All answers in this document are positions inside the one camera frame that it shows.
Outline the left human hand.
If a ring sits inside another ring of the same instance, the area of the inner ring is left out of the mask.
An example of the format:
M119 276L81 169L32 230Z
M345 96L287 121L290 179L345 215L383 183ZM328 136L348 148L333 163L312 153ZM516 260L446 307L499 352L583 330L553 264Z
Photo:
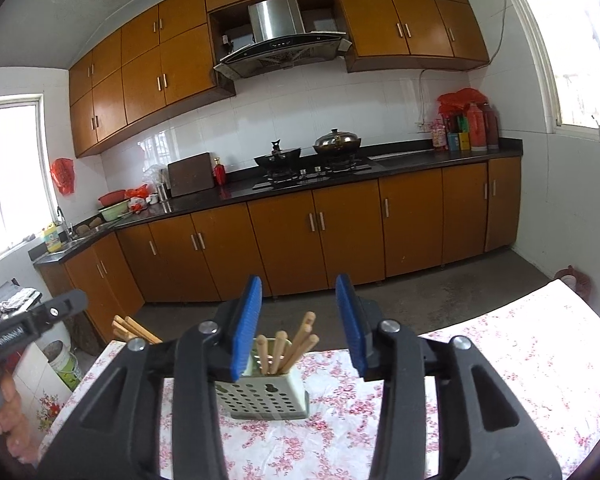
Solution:
M20 464L34 465L38 460L38 446L31 440L21 396L9 372L2 373L0 393L4 399L0 408L0 436L5 438L7 451Z

